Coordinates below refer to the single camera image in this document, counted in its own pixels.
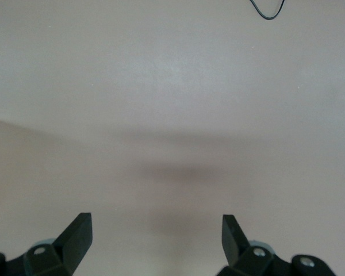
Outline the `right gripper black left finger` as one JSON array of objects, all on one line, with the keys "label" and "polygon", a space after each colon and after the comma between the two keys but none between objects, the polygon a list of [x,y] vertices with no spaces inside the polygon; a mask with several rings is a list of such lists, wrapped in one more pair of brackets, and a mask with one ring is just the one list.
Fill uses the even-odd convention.
[{"label": "right gripper black left finger", "polygon": [[14,259],[0,252],[0,275],[73,275],[91,244],[91,214],[80,213],[57,238],[38,242]]}]

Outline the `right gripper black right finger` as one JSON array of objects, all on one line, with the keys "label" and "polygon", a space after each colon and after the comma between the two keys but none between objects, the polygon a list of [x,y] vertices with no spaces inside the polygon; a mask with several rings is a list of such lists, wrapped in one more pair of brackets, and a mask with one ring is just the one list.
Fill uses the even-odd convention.
[{"label": "right gripper black right finger", "polygon": [[268,244],[249,241],[233,215],[223,215],[221,243],[228,265],[218,275],[335,275],[315,256],[295,255],[286,262]]}]

